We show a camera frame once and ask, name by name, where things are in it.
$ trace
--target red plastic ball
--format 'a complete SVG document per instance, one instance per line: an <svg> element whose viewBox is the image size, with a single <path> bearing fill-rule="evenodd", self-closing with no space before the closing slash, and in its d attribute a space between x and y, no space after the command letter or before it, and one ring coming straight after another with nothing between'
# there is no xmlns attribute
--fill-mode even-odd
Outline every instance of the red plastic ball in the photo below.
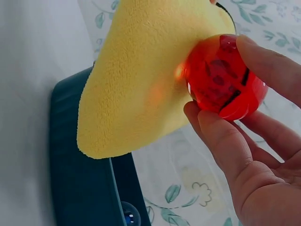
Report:
<svg viewBox="0 0 301 226"><path fill-rule="evenodd" d="M268 87L243 62L235 35L216 35L200 41L184 63L188 91L202 110L228 121L255 112Z"/></svg>

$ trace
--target hand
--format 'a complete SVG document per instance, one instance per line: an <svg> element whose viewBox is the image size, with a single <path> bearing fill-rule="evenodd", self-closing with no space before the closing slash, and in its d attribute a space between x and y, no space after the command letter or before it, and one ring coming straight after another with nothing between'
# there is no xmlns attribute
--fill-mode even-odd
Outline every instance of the hand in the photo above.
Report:
<svg viewBox="0 0 301 226"><path fill-rule="evenodd" d="M257 46L246 36L238 50L251 71L269 87L301 107L301 66ZM210 149L227 178L236 214L244 226L301 225L301 137L282 123L257 111L242 119L285 161L280 163L234 122L184 108L195 132Z"/></svg>

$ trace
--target yellow cloth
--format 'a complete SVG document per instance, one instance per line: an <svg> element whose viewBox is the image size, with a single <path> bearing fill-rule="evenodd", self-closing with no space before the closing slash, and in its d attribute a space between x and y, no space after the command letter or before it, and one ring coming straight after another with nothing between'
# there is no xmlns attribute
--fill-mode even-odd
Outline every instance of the yellow cloth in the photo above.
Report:
<svg viewBox="0 0 301 226"><path fill-rule="evenodd" d="M187 124L177 66L200 40L235 33L209 0L121 0L79 103L79 149L126 154Z"/></svg>

